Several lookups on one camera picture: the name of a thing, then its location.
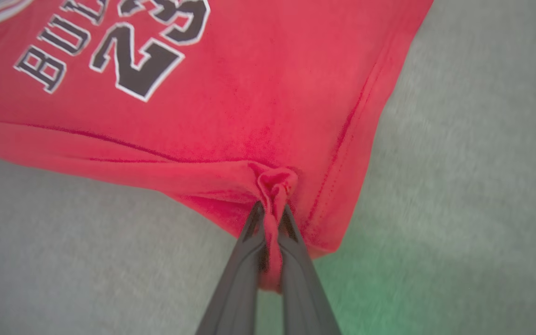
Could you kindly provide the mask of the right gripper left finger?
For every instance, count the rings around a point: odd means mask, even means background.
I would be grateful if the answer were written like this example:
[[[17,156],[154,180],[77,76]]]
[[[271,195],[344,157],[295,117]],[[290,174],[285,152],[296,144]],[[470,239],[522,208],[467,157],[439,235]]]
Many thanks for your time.
[[[253,335],[257,291],[264,268],[265,210],[255,203],[200,321],[198,335]]]

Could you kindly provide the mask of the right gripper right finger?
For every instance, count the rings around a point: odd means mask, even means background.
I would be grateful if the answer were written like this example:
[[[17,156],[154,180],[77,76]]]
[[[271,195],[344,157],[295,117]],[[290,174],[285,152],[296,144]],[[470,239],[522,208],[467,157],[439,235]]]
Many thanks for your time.
[[[277,242],[283,261],[281,294],[286,335],[340,335],[340,326],[315,271],[307,246],[286,205]]]

